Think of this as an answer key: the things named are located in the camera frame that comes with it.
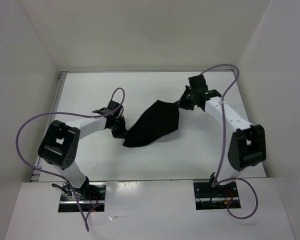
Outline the black skirt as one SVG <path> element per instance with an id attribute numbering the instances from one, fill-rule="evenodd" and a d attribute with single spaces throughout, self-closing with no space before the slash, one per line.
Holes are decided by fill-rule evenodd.
<path id="1" fill-rule="evenodd" d="M 139 148 L 150 145 L 179 128 L 180 111 L 176 103 L 157 100 L 128 130 L 123 146 Z"/>

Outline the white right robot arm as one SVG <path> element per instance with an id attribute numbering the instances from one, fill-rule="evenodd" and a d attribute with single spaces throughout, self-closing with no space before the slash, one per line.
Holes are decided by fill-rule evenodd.
<path id="1" fill-rule="evenodd" d="M 265 129 L 260 124 L 253 125 L 241 117 L 225 101 L 225 96 L 237 82 L 237 77 L 226 88 L 223 94 L 215 89 L 209 89 L 202 74 L 188 78 L 189 85 L 185 87 L 177 106 L 184 110 L 200 108 L 209 114 L 222 127 L 221 157 L 217 170 L 212 175 L 209 184 L 210 193 L 219 197 L 227 190 L 229 182 L 240 177 L 229 175 L 220 178 L 222 166 L 228 160 L 232 169 L 241 172 L 248 167 L 254 167 L 267 158 Z"/>

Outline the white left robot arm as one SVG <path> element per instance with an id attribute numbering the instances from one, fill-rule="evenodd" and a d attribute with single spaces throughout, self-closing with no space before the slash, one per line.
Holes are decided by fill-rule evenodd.
<path id="1" fill-rule="evenodd" d="M 50 123 L 38 155 L 68 180 L 72 186 L 71 193 L 78 200 L 86 199 L 95 191 L 75 162 L 79 141 L 106 129 L 111 130 L 114 138 L 124 139 L 128 131 L 123 112 L 122 104 L 110 100 L 107 107 L 93 111 L 91 117 Z"/>

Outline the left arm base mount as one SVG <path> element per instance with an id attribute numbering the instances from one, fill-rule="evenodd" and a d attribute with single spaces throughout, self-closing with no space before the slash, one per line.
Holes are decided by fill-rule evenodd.
<path id="1" fill-rule="evenodd" d="M 90 182 L 90 192 L 85 195 L 76 193 L 79 204 L 84 213 L 87 212 L 103 212 L 105 210 L 106 186 L 105 182 Z M 59 213 L 75 213 L 79 212 L 73 191 L 67 183 L 58 185 L 52 183 L 53 188 L 61 190 L 58 212 Z"/>

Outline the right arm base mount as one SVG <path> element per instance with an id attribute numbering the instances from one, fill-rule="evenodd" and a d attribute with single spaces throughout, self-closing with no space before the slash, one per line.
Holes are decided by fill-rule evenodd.
<path id="1" fill-rule="evenodd" d="M 235 182 L 212 187 L 208 181 L 194 181 L 194 198 L 197 211 L 240 209 L 239 192 Z"/>

